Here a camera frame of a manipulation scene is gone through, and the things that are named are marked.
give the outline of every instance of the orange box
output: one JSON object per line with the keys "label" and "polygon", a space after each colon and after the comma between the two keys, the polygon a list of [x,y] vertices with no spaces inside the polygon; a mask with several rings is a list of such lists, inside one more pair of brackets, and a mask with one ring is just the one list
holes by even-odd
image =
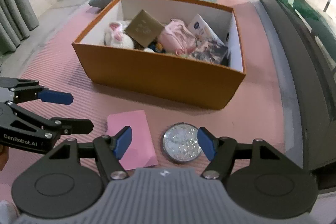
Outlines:
{"label": "orange box", "polygon": [[[142,9],[163,24],[177,18],[188,25],[199,14],[223,42],[228,37],[230,67],[104,46],[104,30],[110,22],[132,20]],[[87,76],[94,83],[203,108],[225,107],[245,77],[244,55],[234,10],[206,1],[113,0],[72,45]]]}

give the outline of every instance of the pink mat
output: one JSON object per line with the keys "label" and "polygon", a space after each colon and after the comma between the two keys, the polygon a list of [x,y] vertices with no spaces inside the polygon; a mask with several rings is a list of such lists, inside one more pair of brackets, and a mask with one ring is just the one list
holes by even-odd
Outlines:
{"label": "pink mat", "polygon": [[[148,95],[117,90],[96,85],[86,76],[71,46],[78,34],[97,15],[97,9],[84,5],[34,58],[25,73],[28,79],[38,79],[42,85],[54,90],[70,92],[72,105],[56,105],[33,101],[24,107],[46,118],[87,118],[94,123],[93,132],[75,136],[79,142],[93,140],[106,132],[106,119],[110,114],[132,110],[146,112],[159,167],[192,166],[197,173],[208,164],[204,155],[191,163],[175,165],[160,150],[161,136],[165,129],[178,122],[196,127],[204,126],[216,136],[230,136],[239,142],[251,143],[263,138],[280,151],[284,150],[283,110],[278,79],[265,31],[251,3],[245,0],[218,0],[234,5],[239,25],[248,26],[241,33],[247,75],[233,99],[220,111],[203,110],[189,105]],[[40,155],[10,149],[9,161],[0,172],[0,200],[11,200],[14,179],[34,163]],[[83,165],[95,169],[93,160],[82,160]],[[240,160],[235,170],[246,166]]]}

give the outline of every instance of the round glitter disc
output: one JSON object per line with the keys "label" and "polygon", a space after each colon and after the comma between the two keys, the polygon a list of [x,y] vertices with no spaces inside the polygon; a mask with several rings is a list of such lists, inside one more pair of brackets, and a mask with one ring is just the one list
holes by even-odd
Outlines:
{"label": "round glitter disc", "polygon": [[177,163],[196,159],[202,152],[197,141],[197,128],[188,123],[177,123],[163,135],[163,149]]}

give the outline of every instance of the finger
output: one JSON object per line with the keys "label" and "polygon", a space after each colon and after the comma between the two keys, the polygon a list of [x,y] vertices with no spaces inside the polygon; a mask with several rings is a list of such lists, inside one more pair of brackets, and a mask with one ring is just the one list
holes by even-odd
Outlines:
{"label": "finger", "polygon": [[2,170],[8,161],[8,147],[3,146],[0,150],[2,150],[0,152],[0,170]]}

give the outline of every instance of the pink notebook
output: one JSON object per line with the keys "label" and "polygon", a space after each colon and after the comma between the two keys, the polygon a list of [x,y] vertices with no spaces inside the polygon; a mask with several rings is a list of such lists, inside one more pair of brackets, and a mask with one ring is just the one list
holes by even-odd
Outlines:
{"label": "pink notebook", "polygon": [[158,164],[144,110],[112,114],[107,118],[107,135],[116,135],[124,126],[132,128],[132,142],[120,164],[125,170]]}

